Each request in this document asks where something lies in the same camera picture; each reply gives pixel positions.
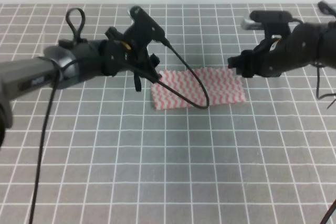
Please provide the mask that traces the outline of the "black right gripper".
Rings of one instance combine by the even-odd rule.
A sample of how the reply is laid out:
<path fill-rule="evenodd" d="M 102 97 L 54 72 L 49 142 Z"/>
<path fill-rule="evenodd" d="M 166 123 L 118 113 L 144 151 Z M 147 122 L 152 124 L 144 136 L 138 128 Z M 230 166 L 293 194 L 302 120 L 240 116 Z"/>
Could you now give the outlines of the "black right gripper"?
<path fill-rule="evenodd" d="M 229 57 L 228 68 L 236 69 L 236 74 L 243 78 L 279 77 L 290 70 L 290 62 L 286 52 L 286 41 L 274 38 L 262 40 L 252 50 L 244 50 L 244 55 Z"/>

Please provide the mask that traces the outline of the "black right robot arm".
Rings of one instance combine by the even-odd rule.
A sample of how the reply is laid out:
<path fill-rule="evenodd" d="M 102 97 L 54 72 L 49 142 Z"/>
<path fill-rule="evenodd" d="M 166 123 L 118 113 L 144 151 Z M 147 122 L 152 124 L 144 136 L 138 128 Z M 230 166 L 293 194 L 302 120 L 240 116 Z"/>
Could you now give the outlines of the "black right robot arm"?
<path fill-rule="evenodd" d="M 265 34 L 254 49 L 228 58 L 228 68 L 243 78 L 279 77 L 307 65 L 335 68 L 335 22 L 308 23 L 284 10 L 254 10 L 241 27 Z"/>

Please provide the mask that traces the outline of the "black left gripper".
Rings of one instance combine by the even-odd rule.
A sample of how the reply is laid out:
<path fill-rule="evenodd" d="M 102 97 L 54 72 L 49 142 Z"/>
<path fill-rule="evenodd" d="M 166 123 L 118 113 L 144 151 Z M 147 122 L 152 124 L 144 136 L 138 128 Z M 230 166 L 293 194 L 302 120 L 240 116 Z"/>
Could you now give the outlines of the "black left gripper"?
<path fill-rule="evenodd" d="M 147 48 L 137 49 L 124 39 L 124 34 L 117 31 L 115 27 L 109 27 L 105 32 L 107 39 L 101 42 L 101 71 L 105 76 L 115 76 L 122 71 L 132 71 L 137 68 L 140 74 L 134 73 L 134 86 L 136 92 L 141 92 L 141 78 L 144 77 L 150 82 L 158 82 L 162 75 L 155 67 L 160 63 L 157 56 L 148 53 Z"/>

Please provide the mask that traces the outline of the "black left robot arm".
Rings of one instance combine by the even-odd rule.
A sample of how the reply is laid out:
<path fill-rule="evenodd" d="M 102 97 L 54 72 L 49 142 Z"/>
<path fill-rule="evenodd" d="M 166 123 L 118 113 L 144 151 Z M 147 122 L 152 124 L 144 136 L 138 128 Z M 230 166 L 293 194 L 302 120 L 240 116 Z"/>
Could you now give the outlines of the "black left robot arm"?
<path fill-rule="evenodd" d="M 147 45 L 152 30 L 139 31 L 131 26 L 125 33 L 109 27 L 103 40 L 60 40 L 44 49 L 36 58 L 1 63 L 1 140 L 13 126 L 10 105 L 15 100 L 43 86 L 65 89 L 97 76 L 114 77 L 123 71 L 135 74 L 135 89 L 140 78 L 156 83 L 161 78 L 156 66 L 160 60 L 149 55 Z"/>

